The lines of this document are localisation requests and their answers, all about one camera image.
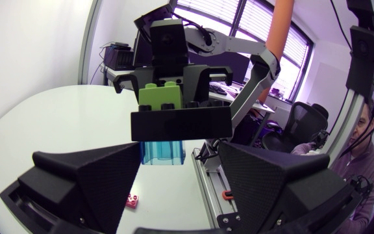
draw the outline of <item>lego brick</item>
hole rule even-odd
[[[135,209],[139,199],[140,198],[137,195],[129,194],[127,198],[127,203],[125,205],[129,208]]]
[[[173,81],[168,81],[162,87],[150,83],[139,90],[139,105],[150,105],[153,111],[161,110],[161,104],[173,103],[175,109],[182,108],[180,86]]]

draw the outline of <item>desk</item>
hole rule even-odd
[[[102,148],[131,142],[132,91],[108,86],[67,86],[26,99],[0,119],[0,192],[34,164],[34,151],[51,153]],[[125,208],[118,233],[137,227],[209,229],[190,154],[203,140],[186,141],[183,166],[141,165],[131,193],[137,208]],[[0,232],[26,233],[0,198]]]

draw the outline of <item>computer monitor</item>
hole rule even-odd
[[[207,66],[228,66],[233,72],[233,82],[242,85],[245,79],[249,58],[233,52],[224,52],[220,55],[204,57],[193,52],[189,52],[190,62],[194,64],[206,64]]]
[[[153,60],[153,48],[149,42],[138,31],[134,43],[134,62],[135,68],[151,66]]]

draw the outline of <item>black office chair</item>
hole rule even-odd
[[[311,106],[322,113],[326,119],[329,119],[329,112],[323,106],[317,103],[314,103]]]
[[[262,138],[267,150],[290,153],[298,144],[307,143],[328,126],[326,117],[315,108],[295,102],[290,111],[284,132],[270,132]]]

